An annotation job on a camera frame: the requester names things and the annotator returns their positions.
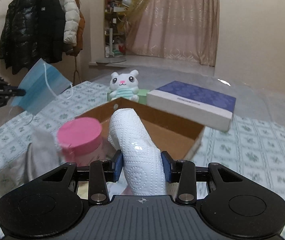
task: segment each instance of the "fan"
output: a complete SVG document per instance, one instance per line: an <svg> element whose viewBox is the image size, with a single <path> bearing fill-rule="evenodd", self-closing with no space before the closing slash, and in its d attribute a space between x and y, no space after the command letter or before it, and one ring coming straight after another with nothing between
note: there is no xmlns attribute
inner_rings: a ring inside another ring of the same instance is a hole
<svg viewBox="0 0 285 240"><path fill-rule="evenodd" d="M139 17L143 14L144 10L147 8L149 1L150 0L122 0L122 4L126 7L126 9L124 11L118 12L118 17L124 15L125 22L132 25L135 21L139 20ZM113 26L114 23L111 20L110 22L111 28L109 29L109 57L105 57L101 60L98 60L97 63L107 64L107 63L119 63L126 61L124 57L114 57L112 54Z"/></svg>

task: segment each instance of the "plush toy's arm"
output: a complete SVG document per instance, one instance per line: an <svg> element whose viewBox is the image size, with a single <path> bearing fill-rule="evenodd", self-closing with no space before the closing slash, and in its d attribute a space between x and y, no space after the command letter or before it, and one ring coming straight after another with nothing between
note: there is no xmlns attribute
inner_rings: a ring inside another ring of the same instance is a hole
<svg viewBox="0 0 285 240"><path fill-rule="evenodd" d="M117 95L117 90L110 93L110 97L114 98Z"/></svg>
<svg viewBox="0 0 285 240"><path fill-rule="evenodd" d="M138 94L139 88L138 88L138 87L134 87L134 88L132 88L131 90L132 90L132 92L133 92L134 94Z"/></svg>

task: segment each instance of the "pink lid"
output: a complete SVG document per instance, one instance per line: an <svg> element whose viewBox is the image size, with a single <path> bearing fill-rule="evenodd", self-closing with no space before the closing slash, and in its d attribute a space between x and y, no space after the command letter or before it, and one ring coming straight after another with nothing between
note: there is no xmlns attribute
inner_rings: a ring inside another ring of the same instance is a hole
<svg viewBox="0 0 285 240"><path fill-rule="evenodd" d="M101 143L102 127L97 119L77 118L66 122L57 133L63 152L73 155L89 154Z"/></svg>

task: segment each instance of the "black jacket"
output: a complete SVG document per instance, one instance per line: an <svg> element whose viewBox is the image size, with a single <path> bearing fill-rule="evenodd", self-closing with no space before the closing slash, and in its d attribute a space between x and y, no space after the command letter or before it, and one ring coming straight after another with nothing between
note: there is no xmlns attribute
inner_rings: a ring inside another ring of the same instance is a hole
<svg viewBox="0 0 285 240"><path fill-rule="evenodd" d="M59 0L37 0L38 50L47 63L62 60L65 12Z"/></svg>
<svg viewBox="0 0 285 240"><path fill-rule="evenodd" d="M31 69L39 59L37 50L36 0L13 0L7 10L0 38L0 59L12 74Z"/></svg>

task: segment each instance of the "round metal base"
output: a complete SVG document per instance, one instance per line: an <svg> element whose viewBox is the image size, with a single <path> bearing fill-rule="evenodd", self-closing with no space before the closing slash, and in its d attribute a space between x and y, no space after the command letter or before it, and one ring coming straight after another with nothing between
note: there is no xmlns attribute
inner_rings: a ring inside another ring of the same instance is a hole
<svg viewBox="0 0 285 240"><path fill-rule="evenodd" d="M105 57L97 60L96 63L108 64L108 63L120 63L124 61L126 61L124 57Z"/></svg>

